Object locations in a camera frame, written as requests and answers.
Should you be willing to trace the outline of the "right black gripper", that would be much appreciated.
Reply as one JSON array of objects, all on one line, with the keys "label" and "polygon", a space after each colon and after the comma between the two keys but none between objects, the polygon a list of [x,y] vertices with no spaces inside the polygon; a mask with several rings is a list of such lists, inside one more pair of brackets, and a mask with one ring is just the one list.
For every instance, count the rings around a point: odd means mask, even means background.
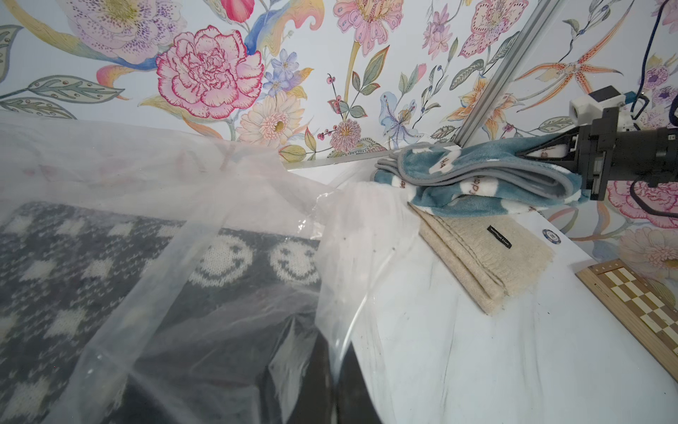
[{"label": "right black gripper", "polygon": [[[644,181],[650,187],[677,180],[677,130],[619,131],[619,110],[607,108],[591,125],[524,140],[520,159],[561,167],[582,177],[590,199],[605,196],[610,181]],[[564,157],[545,157],[564,155]]]}]

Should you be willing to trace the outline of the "beige knitted blanket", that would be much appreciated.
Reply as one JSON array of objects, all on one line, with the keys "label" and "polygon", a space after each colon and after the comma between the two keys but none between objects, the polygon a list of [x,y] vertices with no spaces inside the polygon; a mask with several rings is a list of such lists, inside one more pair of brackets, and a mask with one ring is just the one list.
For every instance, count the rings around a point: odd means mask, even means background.
[{"label": "beige knitted blanket", "polygon": [[507,216],[436,217],[415,208],[420,236],[488,316],[536,284],[553,250]]}]

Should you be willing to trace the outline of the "teal cloud pattern blanket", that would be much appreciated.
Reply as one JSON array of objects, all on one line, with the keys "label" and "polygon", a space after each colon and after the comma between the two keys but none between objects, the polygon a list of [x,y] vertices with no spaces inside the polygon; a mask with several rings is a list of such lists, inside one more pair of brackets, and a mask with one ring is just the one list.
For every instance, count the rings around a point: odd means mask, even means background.
[{"label": "teal cloud pattern blanket", "polygon": [[548,136],[460,148],[420,143],[378,160],[372,180],[401,188],[417,210],[436,217],[491,217],[586,202],[580,175],[521,153],[544,151]]}]

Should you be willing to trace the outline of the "black smiley knitted blanket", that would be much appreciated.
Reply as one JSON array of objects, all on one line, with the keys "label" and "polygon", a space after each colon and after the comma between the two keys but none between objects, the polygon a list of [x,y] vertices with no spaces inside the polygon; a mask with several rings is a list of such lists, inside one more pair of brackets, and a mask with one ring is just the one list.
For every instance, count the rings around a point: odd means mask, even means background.
[{"label": "black smiley knitted blanket", "polygon": [[[1,420],[39,423],[180,222],[32,202],[1,227]],[[318,244],[224,228],[105,423],[323,423]]]}]

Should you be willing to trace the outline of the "clear plastic vacuum bag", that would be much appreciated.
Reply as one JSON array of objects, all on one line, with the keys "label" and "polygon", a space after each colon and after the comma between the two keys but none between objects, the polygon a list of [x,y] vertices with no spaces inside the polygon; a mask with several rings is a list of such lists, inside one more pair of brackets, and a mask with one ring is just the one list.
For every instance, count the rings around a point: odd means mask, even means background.
[{"label": "clear plastic vacuum bag", "polygon": [[402,192],[372,182],[329,187],[286,171],[266,148],[5,112],[1,227],[32,202],[181,224],[88,342],[63,395],[39,423],[105,423],[105,406],[224,228],[300,231],[317,242],[323,423],[393,422],[374,295],[418,233]]}]

